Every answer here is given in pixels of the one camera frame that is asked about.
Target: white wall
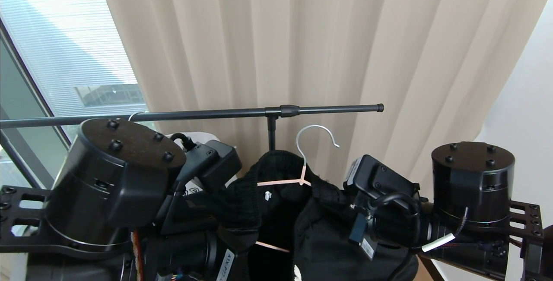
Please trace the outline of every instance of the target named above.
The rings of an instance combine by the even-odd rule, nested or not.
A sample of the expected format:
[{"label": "white wall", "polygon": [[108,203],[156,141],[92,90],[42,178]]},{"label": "white wall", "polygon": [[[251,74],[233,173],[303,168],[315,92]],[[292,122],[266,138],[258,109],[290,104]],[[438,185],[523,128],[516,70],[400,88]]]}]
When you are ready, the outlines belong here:
[{"label": "white wall", "polygon": [[[475,141],[515,155],[513,200],[541,205],[543,224],[553,224],[553,0]],[[510,247],[506,280],[519,280],[522,267],[518,248]],[[448,281],[485,280],[442,263],[438,268]]]}]

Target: curtain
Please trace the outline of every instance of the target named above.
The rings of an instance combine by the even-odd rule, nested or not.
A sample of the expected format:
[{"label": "curtain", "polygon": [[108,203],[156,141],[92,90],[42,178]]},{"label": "curtain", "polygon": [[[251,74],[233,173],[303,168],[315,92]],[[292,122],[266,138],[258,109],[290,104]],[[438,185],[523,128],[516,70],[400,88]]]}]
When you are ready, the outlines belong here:
[{"label": "curtain", "polygon": [[[547,0],[107,0],[150,111],[383,103],[277,120],[276,146],[341,184],[369,154],[431,197],[431,151],[472,141]],[[265,118],[160,122],[268,150]]]}]

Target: black screw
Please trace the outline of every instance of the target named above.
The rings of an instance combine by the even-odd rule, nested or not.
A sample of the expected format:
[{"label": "black screw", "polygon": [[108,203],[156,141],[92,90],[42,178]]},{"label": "black screw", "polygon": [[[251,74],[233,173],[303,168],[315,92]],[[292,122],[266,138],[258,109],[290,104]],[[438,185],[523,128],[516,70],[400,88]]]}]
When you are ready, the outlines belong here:
[{"label": "black screw", "polygon": [[160,141],[162,141],[163,137],[164,137],[164,135],[162,135],[162,134],[159,133],[159,132],[156,132],[156,133],[154,134],[154,141],[160,142]]},{"label": "black screw", "polygon": [[173,160],[173,158],[175,157],[175,155],[172,154],[172,152],[165,152],[163,154],[163,161],[166,161],[166,162],[171,162]]},{"label": "black screw", "polygon": [[115,129],[117,129],[117,127],[119,127],[119,123],[118,123],[117,121],[115,121],[115,120],[111,120],[111,119],[110,119],[110,120],[107,122],[106,127],[110,128],[110,129],[112,129],[112,130],[115,130]]},{"label": "black screw", "polygon": [[118,139],[111,140],[111,143],[109,144],[109,149],[112,151],[118,152],[123,148],[123,143],[119,141]]},{"label": "black screw", "polygon": [[4,187],[4,193],[6,194],[13,194],[16,192],[16,189],[14,187]]}]

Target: hanger hook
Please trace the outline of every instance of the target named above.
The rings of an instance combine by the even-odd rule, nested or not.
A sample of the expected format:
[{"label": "hanger hook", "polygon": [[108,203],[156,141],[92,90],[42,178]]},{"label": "hanger hook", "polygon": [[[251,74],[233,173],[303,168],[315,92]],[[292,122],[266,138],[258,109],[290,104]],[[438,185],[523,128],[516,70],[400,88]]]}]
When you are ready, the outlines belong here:
[{"label": "hanger hook", "polygon": [[142,113],[144,113],[144,112],[136,112],[136,113],[130,115],[128,120],[130,121],[135,115],[142,114]]},{"label": "hanger hook", "polygon": [[310,126],[304,127],[298,132],[298,135],[296,135],[296,147],[298,148],[298,151],[300,152],[300,154],[302,154],[302,157],[304,157],[304,166],[307,165],[308,160],[305,158],[305,154],[304,152],[302,152],[302,149],[300,149],[300,135],[302,135],[302,132],[304,130],[309,128],[314,128],[314,127],[324,129],[326,132],[328,132],[328,134],[330,135],[330,138],[332,139],[332,144],[334,144],[334,146],[338,148],[340,147],[340,145],[336,144],[336,141],[334,140],[334,135],[332,135],[332,132],[327,127],[320,126],[319,124],[312,124]]}]

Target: black garment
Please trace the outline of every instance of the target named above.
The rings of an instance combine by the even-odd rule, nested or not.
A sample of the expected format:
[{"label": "black garment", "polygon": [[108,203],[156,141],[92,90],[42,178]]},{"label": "black garment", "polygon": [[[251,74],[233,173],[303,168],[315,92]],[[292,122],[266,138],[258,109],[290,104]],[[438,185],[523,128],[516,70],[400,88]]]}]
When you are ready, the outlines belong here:
[{"label": "black garment", "polygon": [[[249,250],[251,281],[293,281],[294,265],[302,281],[384,281],[405,257],[405,249],[377,247],[370,261],[348,236],[355,219],[353,202],[338,187],[321,180],[309,168],[299,184],[257,187],[257,182],[298,179],[303,159],[286,151],[271,151],[245,177],[214,196],[188,196],[210,207],[216,218],[235,232],[258,230],[258,241],[290,250],[284,253],[259,245]],[[413,280],[418,262],[413,259],[397,281]]]}]

